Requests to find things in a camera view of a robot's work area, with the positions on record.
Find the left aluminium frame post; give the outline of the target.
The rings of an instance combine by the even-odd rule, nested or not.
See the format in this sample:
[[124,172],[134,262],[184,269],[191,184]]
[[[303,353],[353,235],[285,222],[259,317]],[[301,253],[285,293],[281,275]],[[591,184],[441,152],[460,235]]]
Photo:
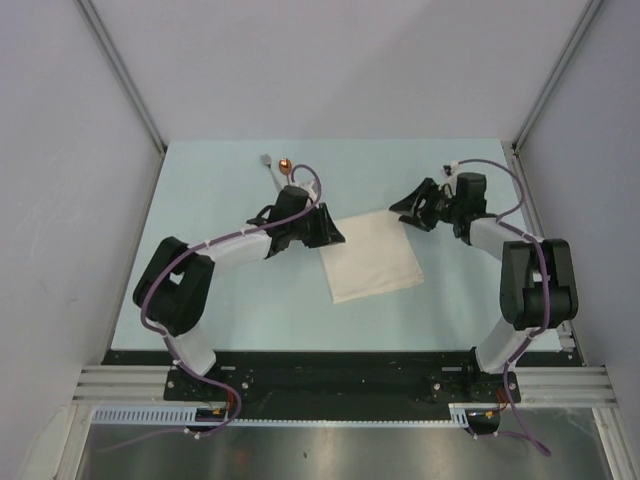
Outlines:
[[85,22],[90,35],[103,55],[108,68],[151,144],[160,157],[164,158],[168,149],[167,144],[162,139],[160,130],[94,2],[90,0],[73,0],[72,3]]

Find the right aluminium frame post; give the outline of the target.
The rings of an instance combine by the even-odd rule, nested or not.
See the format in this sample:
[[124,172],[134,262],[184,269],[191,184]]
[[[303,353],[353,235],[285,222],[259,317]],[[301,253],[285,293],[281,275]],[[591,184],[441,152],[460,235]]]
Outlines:
[[549,105],[555,91],[560,86],[573,59],[586,41],[597,17],[607,4],[608,1],[605,0],[589,0],[586,2],[542,89],[511,142],[511,148],[514,152],[519,153],[524,147],[530,134]]

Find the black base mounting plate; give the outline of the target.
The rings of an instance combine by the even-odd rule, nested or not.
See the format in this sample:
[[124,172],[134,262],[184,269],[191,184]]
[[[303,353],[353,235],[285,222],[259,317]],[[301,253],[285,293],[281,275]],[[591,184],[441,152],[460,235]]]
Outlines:
[[502,374],[482,373],[470,351],[223,351],[206,376],[235,388],[245,405],[270,393],[379,394],[430,403],[489,403],[504,390]]

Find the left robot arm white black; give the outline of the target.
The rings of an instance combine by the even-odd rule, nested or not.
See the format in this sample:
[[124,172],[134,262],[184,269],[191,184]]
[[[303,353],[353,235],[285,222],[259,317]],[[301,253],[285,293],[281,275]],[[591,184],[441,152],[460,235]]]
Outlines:
[[266,260],[294,241],[305,247],[346,241],[325,203],[309,189],[286,186],[240,230],[197,246],[171,236],[161,241],[138,281],[133,302],[142,325],[159,334],[177,365],[185,370],[186,387],[197,398],[214,397],[221,376],[217,358],[199,326],[215,275]]

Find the silver fork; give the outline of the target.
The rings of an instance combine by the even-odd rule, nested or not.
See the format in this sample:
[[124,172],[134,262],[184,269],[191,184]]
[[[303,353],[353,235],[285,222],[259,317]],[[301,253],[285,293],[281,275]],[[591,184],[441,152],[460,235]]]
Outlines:
[[261,163],[266,167],[266,169],[267,169],[267,171],[268,171],[268,173],[269,173],[269,175],[270,175],[270,177],[271,177],[271,179],[273,181],[273,184],[275,186],[276,191],[280,192],[282,190],[282,185],[279,182],[278,178],[276,177],[276,175],[275,175],[275,173],[273,171],[271,157],[268,154],[262,154],[260,156],[260,160],[261,160]]

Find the white cloth napkin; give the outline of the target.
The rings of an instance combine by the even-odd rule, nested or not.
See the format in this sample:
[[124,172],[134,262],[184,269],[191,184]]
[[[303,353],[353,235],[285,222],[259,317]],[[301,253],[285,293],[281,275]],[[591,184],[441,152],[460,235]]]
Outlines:
[[377,211],[341,219],[340,244],[320,255],[335,304],[421,284],[424,275],[399,215]]

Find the copper spoon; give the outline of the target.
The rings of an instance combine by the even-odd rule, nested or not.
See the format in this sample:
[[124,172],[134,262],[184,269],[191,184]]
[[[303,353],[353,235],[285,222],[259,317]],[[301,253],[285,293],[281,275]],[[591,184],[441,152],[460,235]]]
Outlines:
[[293,170],[293,163],[288,158],[281,158],[278,162],[278,168],[282,175],[289,176]]

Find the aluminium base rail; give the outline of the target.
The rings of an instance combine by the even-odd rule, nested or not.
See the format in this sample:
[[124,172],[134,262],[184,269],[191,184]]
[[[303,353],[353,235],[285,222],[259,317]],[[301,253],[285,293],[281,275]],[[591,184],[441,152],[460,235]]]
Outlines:
[[[168,366],[85,366],[75,404],[159,405]],[[516,370],[526,407],[611,407],[617,400],[603,367],[523,367]]]

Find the aluminium frame post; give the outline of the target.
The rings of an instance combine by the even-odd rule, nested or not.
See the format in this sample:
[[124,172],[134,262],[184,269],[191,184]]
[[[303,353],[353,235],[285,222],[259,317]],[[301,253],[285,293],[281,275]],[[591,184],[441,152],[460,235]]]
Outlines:
[[164,158],[168,149],[167,144],[162,139],[160,130],[94,2],[90,0],[73,0],[72,3],[85,22],[90,35],[103,55],[108,68],[151,144],[160,157]]
[[605,0],[589,0],[586,2],[542,89],[511,142],[511,148],[514,152],[519,153],[524,147],[530,134],[549,105],[555,91],[560,86],[573,59],[586,41],[597,17],[607,4],[608,1]]

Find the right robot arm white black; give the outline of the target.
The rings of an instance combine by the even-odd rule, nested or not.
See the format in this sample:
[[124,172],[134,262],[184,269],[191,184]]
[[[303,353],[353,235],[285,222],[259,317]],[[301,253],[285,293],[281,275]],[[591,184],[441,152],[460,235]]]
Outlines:
[[455,238],[501,264],[497,324],[460,368],[429,379],[433,392],[459,388],[473,401],[484,401],[497,388],[507,387],[510,370],[528,347],[574,319],[579,307],[568,242],[538,238],[488,212],[486,190],[487,179],[481,173],[451,173],[443,184],[425,178],[389,208],[400,222],[425,232],[447,223]]

